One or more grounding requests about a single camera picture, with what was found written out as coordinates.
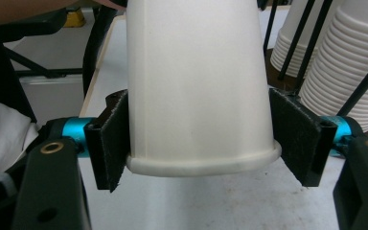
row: white sleeve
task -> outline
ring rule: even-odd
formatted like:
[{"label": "white sleeve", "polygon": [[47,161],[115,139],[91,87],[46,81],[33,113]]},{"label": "white sleeve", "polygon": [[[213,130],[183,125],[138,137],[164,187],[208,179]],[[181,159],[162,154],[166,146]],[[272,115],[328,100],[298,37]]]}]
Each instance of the white sleeve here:
[{"label": "white sleeve", "polygon": [[0,104],[0,172],[13,165],[36,136],[30,118]]}]

